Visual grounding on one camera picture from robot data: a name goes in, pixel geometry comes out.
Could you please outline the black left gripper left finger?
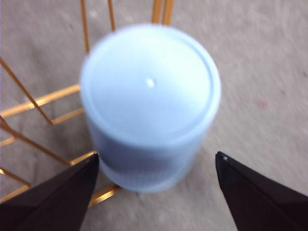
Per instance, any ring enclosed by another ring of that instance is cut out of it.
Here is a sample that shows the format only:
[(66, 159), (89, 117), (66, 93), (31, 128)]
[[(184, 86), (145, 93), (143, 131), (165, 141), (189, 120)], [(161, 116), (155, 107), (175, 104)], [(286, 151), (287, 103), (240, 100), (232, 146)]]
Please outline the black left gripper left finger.
[(2, 231), (78, 231), (98, 175), (97, 154), (0, 205)]

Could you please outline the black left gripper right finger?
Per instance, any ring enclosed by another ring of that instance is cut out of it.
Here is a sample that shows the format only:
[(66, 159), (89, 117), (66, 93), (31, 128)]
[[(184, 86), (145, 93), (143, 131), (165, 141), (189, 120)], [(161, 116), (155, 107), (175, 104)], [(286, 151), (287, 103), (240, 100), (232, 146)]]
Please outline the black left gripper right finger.
[(223, 152), (215, 155), (220, 189), (239, 231), (306, 231), (308, 197)]

